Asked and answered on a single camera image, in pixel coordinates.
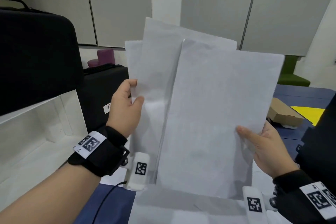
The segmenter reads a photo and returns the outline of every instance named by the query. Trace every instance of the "open white box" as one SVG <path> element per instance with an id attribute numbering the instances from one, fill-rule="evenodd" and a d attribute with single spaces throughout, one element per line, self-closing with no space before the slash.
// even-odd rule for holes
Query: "open white box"
<path id="1" fill-rule="evenodd" d="M 86 135 L 75 90 L 0 116 L 0 211 L 57 170 Z"/>

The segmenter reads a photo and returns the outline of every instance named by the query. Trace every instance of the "hand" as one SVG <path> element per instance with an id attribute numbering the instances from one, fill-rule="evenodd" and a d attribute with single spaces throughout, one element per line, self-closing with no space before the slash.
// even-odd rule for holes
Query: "hand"
<path id="1" fill-rule="evenodd" d="M 114 128 L 124 137 L 129 137 L 138 126 L 142 104 L 145 98 L 137 97 L 132 104 L 128 96 L 131 94 L 131 87 L 137 85 L 136 79 L 124 80 L 112 96 L 110 114 L 106 126 Z"/>
<path id="2" fill-rule="evenodd" d="M 254 160 L 258 167 L 273 179 L 277 176 L 299 170 L 292 160 L 277 130 L 265 122 L 261 136 L 248 128 L 238 126 L 237 132 L 255 146 Z"/>

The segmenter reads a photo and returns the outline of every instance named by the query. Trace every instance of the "green chair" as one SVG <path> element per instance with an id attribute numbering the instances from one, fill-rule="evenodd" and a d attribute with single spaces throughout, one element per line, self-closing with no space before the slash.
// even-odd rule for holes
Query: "green chair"
<path id="1" fill-rule="evenodd" d="M 297 56 L 286 55 L 285 61 L 283 62 L 283 66 L 281 69 L 278 84 L 304 86 L 304 87 L 309 86 L 310 81 L 293 74 L 297 59 L 298 59 Z"/>

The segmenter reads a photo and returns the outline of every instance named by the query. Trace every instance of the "purple stool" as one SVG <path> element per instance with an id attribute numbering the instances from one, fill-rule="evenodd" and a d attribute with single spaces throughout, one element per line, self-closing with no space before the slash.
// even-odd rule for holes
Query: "purple stool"
<path id="1" fill-rule="evenodd" d="M 87 62 L 89 67 L 101 66 L 108 63 L 116 64 L 113 49 L 98 50 L 97 56 L 98 59 L 92 59 Z"/>

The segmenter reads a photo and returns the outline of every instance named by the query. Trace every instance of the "green chair seat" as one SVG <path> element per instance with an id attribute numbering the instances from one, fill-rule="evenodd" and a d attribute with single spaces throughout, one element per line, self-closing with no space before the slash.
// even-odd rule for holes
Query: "green chair seat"
<path id="1" fill-rule="evenodd" d="M 280 74 L 278 84 L 308 87 L 310 81 L 295 74 Z"/>

